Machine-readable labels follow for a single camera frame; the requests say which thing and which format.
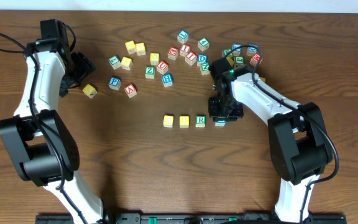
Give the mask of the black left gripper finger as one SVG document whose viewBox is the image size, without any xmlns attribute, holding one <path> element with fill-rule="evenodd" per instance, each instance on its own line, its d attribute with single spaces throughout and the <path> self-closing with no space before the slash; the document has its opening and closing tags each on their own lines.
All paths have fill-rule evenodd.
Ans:
<svg viewBox="0 0 358 224">
<path fill-rule="evenodd" d="M 71 54 L 74 67 L 71 77 L 76 82 L 82 82 L 90 73 L 96 70 L 96 66 L 81 52 Z"/>
<path fill-rule="evenodd" d="M 74 80 L 74 79 L 63 79 L 60 83 L 60 89 L 59 89 L 59 95 L 60 97 L 65 97 L 67 96 L 69 89 L 72 88 L 77 88 L 80 86 L 80 82 L 78 80 Z"/>
</svg>

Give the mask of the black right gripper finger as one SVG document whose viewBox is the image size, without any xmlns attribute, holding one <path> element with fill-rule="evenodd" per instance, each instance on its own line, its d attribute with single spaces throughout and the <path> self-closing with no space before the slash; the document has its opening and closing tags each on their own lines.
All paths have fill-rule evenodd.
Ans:
<svg viewBox="0 0 358 224">
<path fill-rule="evenodd" d="M 226 118 L 227 122 L 237 121 L 238 118 L 244 117 L 244 109 L 241 104 L 228 107 L 227 112 L 228 112 L 228 116 Z"/>
<path fill-rule="evenodd" d="M 221 117 L 221 105 L 221 100 L 216 96 L 208 99 L 208 113 L 210 118 Z"/>
</svg>

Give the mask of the yellow G block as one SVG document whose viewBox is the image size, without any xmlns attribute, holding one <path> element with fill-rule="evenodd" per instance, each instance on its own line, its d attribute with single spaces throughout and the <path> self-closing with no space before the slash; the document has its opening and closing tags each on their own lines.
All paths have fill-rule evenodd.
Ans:
<svg viewBox="0 0 358 224">
<path fill-rule="evenodd" d="M 231 57 L 226 57 L 226 60 L 229 62 L 231 67 L 234 66 L 234 61 L 233 61 L 233 59 Z"/>
</svg>

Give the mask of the blue 1 block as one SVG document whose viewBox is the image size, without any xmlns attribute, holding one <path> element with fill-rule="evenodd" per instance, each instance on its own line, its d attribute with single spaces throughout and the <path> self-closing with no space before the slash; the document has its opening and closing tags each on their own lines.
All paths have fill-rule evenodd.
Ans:
<svg viewBox="0 0 358 224">
<path fill-rule="evenodd" d="M 225 120 L 219 120 L 215 122 L 215 126 L 225 126 L 226 121 Z"/>
</svg>

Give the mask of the green R block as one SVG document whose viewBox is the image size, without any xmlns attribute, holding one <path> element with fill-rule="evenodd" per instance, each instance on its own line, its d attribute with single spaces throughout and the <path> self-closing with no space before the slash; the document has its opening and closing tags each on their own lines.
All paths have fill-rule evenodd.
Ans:
<svg viewBox="0 0 358 224">
<path fill-rule="evenodd" d="M 206 116 L 197 115 L 195 121 L 196 128 L 204 128 L 206 126 Z"/>
</svg>

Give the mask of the yellow O block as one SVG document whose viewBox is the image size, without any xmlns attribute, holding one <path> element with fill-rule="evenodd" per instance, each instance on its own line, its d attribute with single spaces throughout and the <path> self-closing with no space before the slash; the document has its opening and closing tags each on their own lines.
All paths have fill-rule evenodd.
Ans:
<svg viewBox="0 0 358 224">
<path fill-rule="evenodd" d="M 189 116 L 180 116 L 180 127 L 188 128 L 190 125 L 190 117 Z"/>
</svg>

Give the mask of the yellow C block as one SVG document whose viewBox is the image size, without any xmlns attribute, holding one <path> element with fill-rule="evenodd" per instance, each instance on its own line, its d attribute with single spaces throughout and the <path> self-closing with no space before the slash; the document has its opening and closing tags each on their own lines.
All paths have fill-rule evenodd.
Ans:
<svg viewBox="0 0 358 224">
<path fill-rule="evenodd" d="M 165 115 L 163 117 L 163 126 L 165 128 L 172 128 L 173 127 L 173 122 L 174 122 L 174 116 L 172 115 Z"/>
</svg>

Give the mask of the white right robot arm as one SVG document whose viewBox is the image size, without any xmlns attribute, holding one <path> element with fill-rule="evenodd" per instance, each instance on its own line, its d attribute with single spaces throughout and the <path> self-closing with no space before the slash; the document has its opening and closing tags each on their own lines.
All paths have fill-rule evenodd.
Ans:
<svg viewBox="0 0 358 224">
<path fill-rule="evenodd" d="M 339 162 L 320 108 L 285 98 L 269 87 L 254 68 L 233 67 L 227 58 L 215 60 L 209 71 L 217 92 L 208 102 L 208 113 L 215 123 L 236 121 L 247 107 L 268 127 L 270 158 L 281 178 L 280 194 L 274 212 L 281 222 L 311 220 L 308 204 L 315 184 L 332 179 L 320 175 L 330 162 Z"/>
</svg>

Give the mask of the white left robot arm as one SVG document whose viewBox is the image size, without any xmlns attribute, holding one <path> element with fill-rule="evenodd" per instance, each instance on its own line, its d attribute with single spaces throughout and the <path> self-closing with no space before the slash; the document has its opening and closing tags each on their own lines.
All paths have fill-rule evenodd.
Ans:
<svg viewBox="0 0 358 224">
<path fill-rule="evenodd" d="M 110 223 L 103 201 L 79 172 L 79 150 L 58 114 L 58 101 L 95 70 L 68 41 L 70 27 L 56 19 L 40 22 L 41 38 L 27 44 L 27 79 L 13 117 L 0 121 L 0 137 L 19 177 L 48 190 L 73 223 Z"/>
</svg>

